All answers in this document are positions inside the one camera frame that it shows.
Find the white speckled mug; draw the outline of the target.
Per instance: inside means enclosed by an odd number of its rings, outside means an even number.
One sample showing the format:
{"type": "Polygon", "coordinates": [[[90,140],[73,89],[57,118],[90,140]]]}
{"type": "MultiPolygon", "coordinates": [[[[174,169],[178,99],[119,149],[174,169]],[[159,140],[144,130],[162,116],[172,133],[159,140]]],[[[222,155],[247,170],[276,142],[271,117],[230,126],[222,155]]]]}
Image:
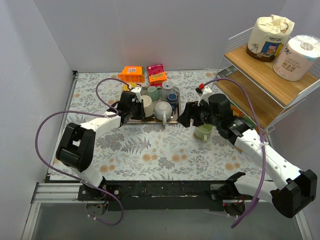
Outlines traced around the white speckled mug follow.
{"type": "Polygon", "coordinates": [[[167,125],[167,122],[172,115],[172,111],[172,106],[166,101],[160,101],[154,107],[155,118],[161,121],[163,126],[167,125]]]}

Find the light green mug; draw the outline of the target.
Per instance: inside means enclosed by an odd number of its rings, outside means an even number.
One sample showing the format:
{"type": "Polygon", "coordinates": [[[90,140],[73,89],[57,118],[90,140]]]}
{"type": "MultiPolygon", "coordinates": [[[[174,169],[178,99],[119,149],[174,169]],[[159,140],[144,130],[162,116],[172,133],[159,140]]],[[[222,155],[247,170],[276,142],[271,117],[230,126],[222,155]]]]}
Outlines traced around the light green mug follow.
{"type": "Polygon", "coordinates": [[[194,129],[194,135],[197,139],[203,143],[207,143],[208,139],[213,131],[213,126],[209,124],[203,124],[194,129]]]}

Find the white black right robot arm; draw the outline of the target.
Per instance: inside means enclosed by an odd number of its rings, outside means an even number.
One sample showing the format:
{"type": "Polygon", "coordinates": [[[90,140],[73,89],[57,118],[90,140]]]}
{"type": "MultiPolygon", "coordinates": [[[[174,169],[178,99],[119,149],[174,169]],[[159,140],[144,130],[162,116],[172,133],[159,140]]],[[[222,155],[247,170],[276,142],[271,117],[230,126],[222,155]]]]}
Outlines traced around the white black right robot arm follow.
{"type": "Polygon", "coordinates": [[[303,171],[277,153],[243,117],[233,114],[231,103],[224,94],[209,96],[208,100],[187,102],[177,121],[184,127],[203,124],[216,127],[220,136],[265,168],[271,182],[260,183],[243,172],[229,177],[213,193],[237,199],[241,195],[256,196],[272,203],[287,218],[294,217],[316,198],[317,175],[303,171]]]}

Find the small blue cup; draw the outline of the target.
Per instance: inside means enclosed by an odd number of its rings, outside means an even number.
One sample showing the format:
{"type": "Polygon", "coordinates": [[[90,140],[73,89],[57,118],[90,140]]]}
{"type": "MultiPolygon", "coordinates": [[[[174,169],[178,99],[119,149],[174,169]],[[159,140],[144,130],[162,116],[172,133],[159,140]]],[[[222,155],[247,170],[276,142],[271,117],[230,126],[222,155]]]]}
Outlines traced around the small blue cup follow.
{"type": "Polygon", "coordinates": [[[178,105],[178,95],[176,93],[168,94],[167,102],[171,105],[172,110],[174,111],[178,105]]]}

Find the cream mug black handle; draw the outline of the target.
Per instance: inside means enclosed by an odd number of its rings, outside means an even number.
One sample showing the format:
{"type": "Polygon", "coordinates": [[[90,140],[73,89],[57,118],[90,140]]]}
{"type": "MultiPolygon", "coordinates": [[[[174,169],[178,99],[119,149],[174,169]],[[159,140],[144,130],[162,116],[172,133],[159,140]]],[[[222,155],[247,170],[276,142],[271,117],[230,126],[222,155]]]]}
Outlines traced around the cream mug black handle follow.
{"type": "Polygon", "coordinates": [[[145,117],[148,118],[154,114],[154,106],[151,97],[148,95],[142,95],[141,99],[143,101],[143,109],[145,113],[145,117]]]}

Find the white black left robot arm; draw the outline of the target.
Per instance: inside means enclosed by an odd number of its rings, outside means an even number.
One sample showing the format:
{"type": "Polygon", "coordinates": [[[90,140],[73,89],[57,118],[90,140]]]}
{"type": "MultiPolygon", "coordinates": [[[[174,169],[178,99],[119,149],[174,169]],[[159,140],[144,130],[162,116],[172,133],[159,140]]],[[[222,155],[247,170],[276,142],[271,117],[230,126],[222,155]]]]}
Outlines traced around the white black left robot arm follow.
{"type": "Polygon", "coordinates": [[[88,122],[69,123],[63,132],[55,157],[91,185],[89,194],[95,200],[103,199],[107,193],[106,187],[101,184],[103,176],[92,164],[95,141],[107,132],[120,128],[130,119],[145,118],[141,91],[141,87],[135,87],[122,92],[116,107],[118,115],[113,116],[112,111],[106,111],[103,117],[88,122]]]}

